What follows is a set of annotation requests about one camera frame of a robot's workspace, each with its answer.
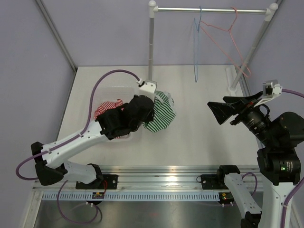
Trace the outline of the green striped tank top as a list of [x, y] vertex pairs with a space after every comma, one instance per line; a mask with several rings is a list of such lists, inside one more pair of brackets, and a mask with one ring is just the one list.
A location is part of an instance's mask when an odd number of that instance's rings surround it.
[[146, 130], [156, 133], [165, 130], [176, 117], [174, 99], [170, 93], [156, 91], [154, 101], [153, 120], [145, 123], [143, 126]]

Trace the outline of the red striped tank top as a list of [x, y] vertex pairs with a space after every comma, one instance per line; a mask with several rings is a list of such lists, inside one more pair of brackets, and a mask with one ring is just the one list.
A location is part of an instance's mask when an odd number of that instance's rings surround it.
[[[102, 102], [97, 109], [94, 111], [93, 115], [93, 120], [97, 118], [97, 116], [103, 114], [105, 111], [110, 110], [110, 109], [115, 109], [121, 105], [123, 105], [123, 100], [122, 99], [117, 99], [116, 101], [105, 101]], [[122, 141], [130, 138], [131, 134], [128, 133], [127, 135], [123, 136], [118, 136], [114, 139], [114, 141]]]

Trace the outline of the blue wire hanger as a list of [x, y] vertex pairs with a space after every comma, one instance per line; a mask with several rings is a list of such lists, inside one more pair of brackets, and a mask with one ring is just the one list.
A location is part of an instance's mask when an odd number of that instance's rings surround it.
[[199, 55], [200, 55], [200, 21], [202, 16], [202, 8], [199, 7], [199, 18], [193, 19], [193, 69], [194, 69], [194, 80], [198, 82], [199, 76]]

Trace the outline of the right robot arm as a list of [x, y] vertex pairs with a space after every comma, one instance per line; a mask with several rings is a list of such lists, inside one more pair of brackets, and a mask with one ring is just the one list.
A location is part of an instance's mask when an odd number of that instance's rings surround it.
[[221, 165], [216, 184], [228, 188], [241, 214], [243, 228], [287, 228], [289, 203], [304, 183], [301, 162], [295, 148], [304, 140], [304, 120], [294, 112], [285, 112], [274, 120], [260, 111], [271, 96], [259, 92], [247, 97], [225, 96], [222, 102], [208, 102], [217, 122], [231, 125], [243, 123], [262, 143], [257, 163], [263, 182], [263, 206], [255, 200], [243, 183], [235, 165]]

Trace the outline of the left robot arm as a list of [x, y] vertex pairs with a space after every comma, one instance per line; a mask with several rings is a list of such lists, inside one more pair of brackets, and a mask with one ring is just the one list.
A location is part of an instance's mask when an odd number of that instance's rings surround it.
[[49, 144], [31, 145], [35, 170], [43, 186], [61, 180], [76, 181], [77, 189], [98, 189], [105, 179], [97, 164], [82, 165], [69, 159], [99, 143], [135, 132], [153, 120], [154, 97], [135, 95], [129, 103], [105, 111], [87, 123], [83, 130]]

